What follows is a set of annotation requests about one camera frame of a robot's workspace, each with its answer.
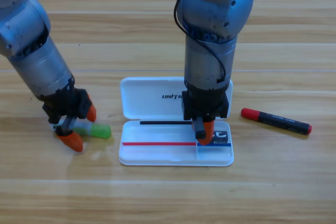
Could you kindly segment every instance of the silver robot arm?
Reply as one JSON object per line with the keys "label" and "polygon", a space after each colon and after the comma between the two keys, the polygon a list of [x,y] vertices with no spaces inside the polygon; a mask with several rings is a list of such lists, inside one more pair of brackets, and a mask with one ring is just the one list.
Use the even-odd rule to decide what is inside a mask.
{"label": "silver robot arm", "polygon": [[37,0],[0,0],[0,55],[7,57],[35,97],[43,101],[58,137],[75,151],[82,141],[73,132],[76,118],[94,121],[96,110],[86,90],[76,89],[63,57],[49,36],[50,20]]}
{"label": "silver robot arm", "polygon": [[184,119],[193,120],[196,138],[210,143],[217,116],[227,117],[227,90],[237,36],[254,0],[177,0],[177,25],[187,34]]}

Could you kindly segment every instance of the wood grain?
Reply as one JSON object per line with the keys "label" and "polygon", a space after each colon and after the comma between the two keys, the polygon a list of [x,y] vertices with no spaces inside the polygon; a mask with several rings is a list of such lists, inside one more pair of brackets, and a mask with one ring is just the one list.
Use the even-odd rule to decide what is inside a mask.
{"label": "wood grain", "polygon": [[[118,160],[125,77],[182,76],[175,0],[40,0],[52,38],[113,137],[78,155],[0,58],[0,222],[336,223],[336,0],[255,0],[239,35],[230,167]],[[309,137],[242,119],[244,107],[310,123]]]}

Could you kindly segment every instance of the black cable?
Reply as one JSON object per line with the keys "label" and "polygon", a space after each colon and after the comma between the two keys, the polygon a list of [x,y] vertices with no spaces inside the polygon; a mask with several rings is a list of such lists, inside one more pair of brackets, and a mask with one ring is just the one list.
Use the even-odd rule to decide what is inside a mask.
{"label": "black cable", "polygon": [[226,76],[226,71],[225,71],[225,67],[224,64],[222,63],[222,61],[218,58],[217,54],[210,48],[208,47],[206,44],[200,42],[199,40],[195,39],[193,36],[191,36],[187,30],[184,29],[184,27],[180,24],[179,20],[177,19],[177,8],[179,7],[181,0],[177,0],[175,7],[174,7],[174,20],[175,23],[177,24],[177,26],[179,27],[179,29],[182,30],[182,32],[184,32],[189,38],[191,38],[193,41],[195,41],[197,44],[199,44],[200,46],[202,46],[203,48],[205,48],[210,54],[212,54],[219,62],[221,68],[223,69],[223,80]]}

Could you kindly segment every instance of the case lid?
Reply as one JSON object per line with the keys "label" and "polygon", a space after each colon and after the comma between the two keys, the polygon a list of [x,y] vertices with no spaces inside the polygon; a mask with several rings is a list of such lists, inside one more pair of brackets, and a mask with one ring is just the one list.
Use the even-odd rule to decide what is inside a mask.
{"label": "case lid", "polygon": [[[226,91],[231,110],[233,84]],[[123,114],[128,119],[183,120],[183,77],[128,77],[121,81]]]}

